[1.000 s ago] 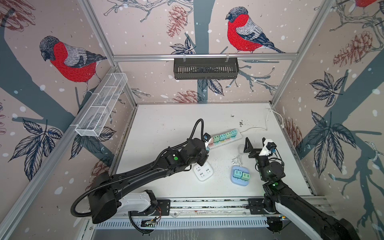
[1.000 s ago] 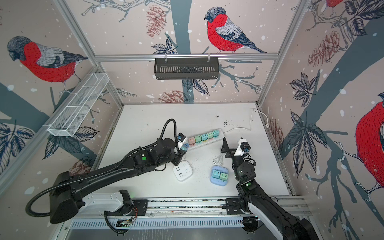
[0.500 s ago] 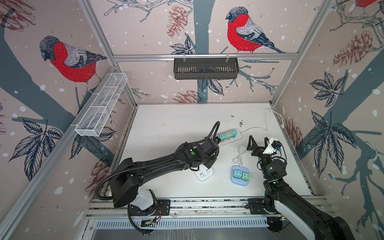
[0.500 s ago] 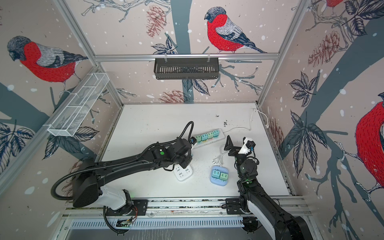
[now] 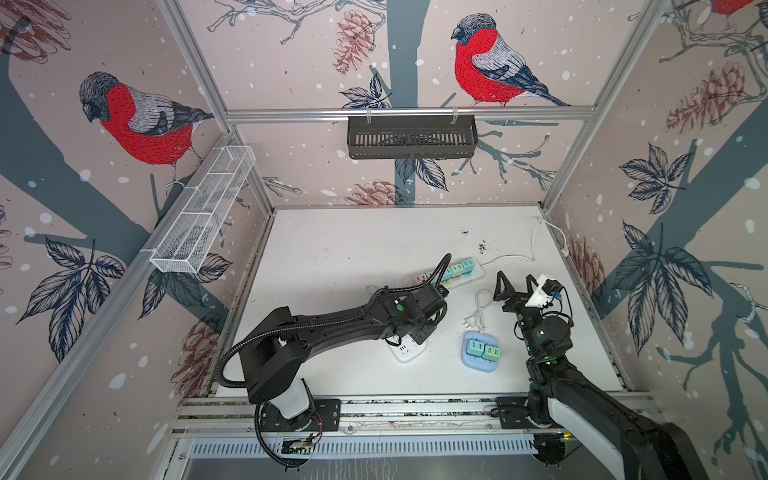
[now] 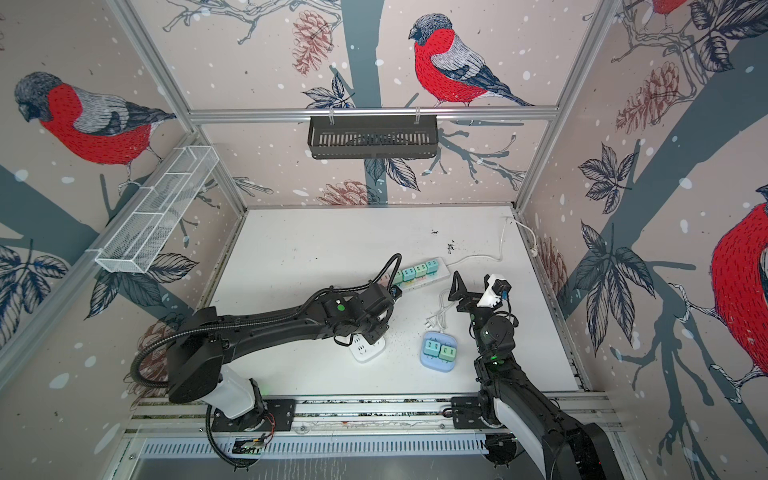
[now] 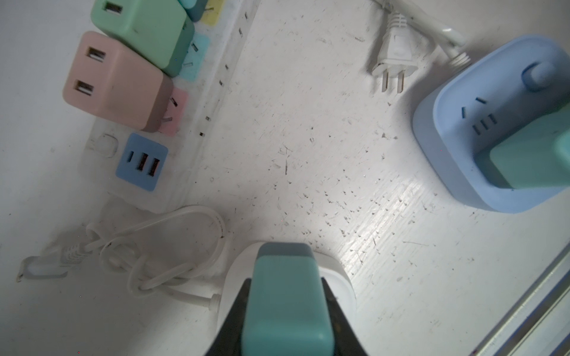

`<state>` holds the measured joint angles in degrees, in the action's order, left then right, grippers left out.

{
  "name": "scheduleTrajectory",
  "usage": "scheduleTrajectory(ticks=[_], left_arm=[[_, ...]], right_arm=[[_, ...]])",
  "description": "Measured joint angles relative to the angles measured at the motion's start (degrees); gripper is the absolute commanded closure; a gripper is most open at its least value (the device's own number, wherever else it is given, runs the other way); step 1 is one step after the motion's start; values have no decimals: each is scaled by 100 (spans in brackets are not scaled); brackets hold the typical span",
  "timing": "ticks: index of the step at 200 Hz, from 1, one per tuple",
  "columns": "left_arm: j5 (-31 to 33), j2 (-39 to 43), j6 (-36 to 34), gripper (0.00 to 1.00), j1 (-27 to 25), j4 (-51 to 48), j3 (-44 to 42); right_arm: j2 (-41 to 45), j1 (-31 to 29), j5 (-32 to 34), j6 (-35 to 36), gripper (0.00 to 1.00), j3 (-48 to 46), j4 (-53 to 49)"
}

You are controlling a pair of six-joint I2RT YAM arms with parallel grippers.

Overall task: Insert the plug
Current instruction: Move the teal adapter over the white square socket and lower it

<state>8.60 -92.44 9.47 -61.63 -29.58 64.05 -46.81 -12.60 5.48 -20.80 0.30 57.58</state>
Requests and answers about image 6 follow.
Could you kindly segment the light green plug adapter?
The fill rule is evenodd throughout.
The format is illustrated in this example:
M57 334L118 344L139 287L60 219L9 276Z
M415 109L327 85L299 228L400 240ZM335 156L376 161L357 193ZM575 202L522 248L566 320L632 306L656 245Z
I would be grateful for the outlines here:
M456 360L457 350L455 347L443 344L439 350L438 358L442 361L452 363Z

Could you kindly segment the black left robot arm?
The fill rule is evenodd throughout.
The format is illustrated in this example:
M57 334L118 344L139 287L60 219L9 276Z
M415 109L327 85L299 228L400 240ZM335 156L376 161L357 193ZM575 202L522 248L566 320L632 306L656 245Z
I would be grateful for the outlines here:
M203 308L193 315L188 329L141 349L129 375L138 385L165 390L173 403L205 402L205 433L212 450L234 470L247 470L253 461L233 458L216 443L214 414L220 412L244 429L267 421L266 441L273 438L277 423L257 382L233 372L229 363L297 341L331 339L347 348L361 337L375 344L388 330L402 295L391 277L401 261L396 253L365 284L322 288L296 307L251 315L220 315L213 307Z

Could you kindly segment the white long power strip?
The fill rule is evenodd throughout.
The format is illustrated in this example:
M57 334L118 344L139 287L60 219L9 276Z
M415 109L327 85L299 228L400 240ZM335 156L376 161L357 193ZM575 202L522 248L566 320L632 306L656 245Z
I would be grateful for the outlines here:
M413 291L448 279L451 272L440 257L398 270L393 277L392 285L397 286L403 293Z

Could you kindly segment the white square power strip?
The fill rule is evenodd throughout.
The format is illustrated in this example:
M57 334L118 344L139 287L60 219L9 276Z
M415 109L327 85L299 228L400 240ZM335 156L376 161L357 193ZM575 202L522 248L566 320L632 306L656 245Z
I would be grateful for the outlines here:
M386 339L379 338L374 343L369 343L362 335L356 335L348 351L358 363L367 363L381 355L386 348Z

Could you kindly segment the blue rounded power strip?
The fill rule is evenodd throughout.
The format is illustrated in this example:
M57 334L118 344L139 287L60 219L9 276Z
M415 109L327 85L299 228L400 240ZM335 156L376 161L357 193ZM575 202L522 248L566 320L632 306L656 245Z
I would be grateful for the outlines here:
M457 348L458 343L453 336L437 331L427 331L422 340L420 363L431 370L450 372L456 365Z

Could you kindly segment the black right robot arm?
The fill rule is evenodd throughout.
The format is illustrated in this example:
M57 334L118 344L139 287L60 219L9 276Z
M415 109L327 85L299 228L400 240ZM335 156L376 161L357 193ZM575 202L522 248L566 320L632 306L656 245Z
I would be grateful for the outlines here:
M497 275L471 292L454 272L448 300L470 317L478 357L481 418L507 428L546 479L621 479L608 435L595 423L566 414L528 378L514 356L518 318L511 312L510 283Z

